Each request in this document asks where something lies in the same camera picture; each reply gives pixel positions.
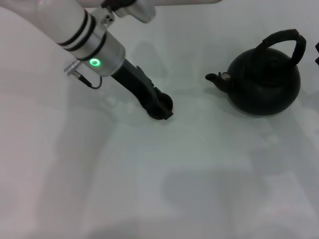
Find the kettle spout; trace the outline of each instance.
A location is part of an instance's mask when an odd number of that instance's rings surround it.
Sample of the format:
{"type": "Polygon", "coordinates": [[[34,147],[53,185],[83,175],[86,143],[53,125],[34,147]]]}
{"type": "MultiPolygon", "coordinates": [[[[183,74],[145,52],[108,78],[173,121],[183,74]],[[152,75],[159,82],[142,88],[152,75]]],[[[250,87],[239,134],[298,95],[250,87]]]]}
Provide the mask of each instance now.
{"type": "Polygon", "coordinates": [[[219,72],[218,75],[208,74],[205,76],[205,78],[214,83],[215,86],[222,92],[229,92],[231,85],[231,77],[227,72],[224,72],[223,74],[219,72]]]}

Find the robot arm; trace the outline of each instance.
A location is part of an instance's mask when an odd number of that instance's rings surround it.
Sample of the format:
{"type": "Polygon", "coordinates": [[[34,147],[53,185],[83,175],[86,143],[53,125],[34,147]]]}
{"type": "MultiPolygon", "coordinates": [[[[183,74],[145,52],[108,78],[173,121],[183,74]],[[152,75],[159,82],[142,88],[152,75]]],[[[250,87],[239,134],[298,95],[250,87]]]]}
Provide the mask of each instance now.
{"type": "Polygon", "coordinates": [[[0,6],[17,13],[77,60],[65,71],[88,87],[91,83],[77,68],[85,64],[101,77],[112,76],[131,91],[148,114],[157,119],[172,116],[171,98],[160,92],[140,68],[125,59],[124,46],[107,28],[119,17],[132,15],[147,23],[155,16],[149,0],[104,0],[88,13],[76,0],[2,0],[0,6]]]}

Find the white table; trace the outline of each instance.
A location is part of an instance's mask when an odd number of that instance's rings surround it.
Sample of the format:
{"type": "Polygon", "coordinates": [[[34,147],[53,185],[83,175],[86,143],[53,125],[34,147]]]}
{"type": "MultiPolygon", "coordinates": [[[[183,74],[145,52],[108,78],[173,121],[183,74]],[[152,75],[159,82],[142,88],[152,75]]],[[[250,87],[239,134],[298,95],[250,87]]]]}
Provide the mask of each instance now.
{"type": "Polygon", "coordinates": [[[116,21],[128,60],[174,100],[163,122],[112,78],[93,91],[65,77],[71,55],[1,9],[0,238],[318,239],[318,9],[224,0],[116,21]],[[243,115],[204,79],[289,28],[308,47],[287,111],[243,115]]]}

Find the kettle handle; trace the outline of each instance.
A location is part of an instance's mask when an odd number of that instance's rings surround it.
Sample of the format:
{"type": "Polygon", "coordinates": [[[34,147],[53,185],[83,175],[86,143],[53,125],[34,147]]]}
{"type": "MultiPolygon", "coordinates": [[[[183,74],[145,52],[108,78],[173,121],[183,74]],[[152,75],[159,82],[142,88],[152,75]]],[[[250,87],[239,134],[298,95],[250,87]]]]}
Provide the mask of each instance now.
{"type": "Polygon", "coordinates": [[[296,47],[291,59],[285,63],[281,68],[294,67],[302,59],[306,51],[307,41],[299,34],[296,29],[284,30],[274,33],[267,37],[263,42],[257,46],[250,58],[250,65],[269,47],[284,41],[296,41],[296,47]]]}

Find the black kettle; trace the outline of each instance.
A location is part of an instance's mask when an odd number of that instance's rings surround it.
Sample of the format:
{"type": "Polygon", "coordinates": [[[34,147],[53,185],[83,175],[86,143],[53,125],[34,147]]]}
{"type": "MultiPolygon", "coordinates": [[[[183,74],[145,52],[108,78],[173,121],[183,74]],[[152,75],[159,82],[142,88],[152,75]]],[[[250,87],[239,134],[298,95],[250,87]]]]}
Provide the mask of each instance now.
{"type": "Polygon", "coordinates": [[[208,74],[206,79],[249,114],[277,114],[288,108],[298,96],[301,83],[297,64],[304,56],[306,44],[295,29],[274,33],[255,49],[238,56],[227,72],[208,74]],[[297,42],[291,58],[269,48],[291,40],[297,42]]]}

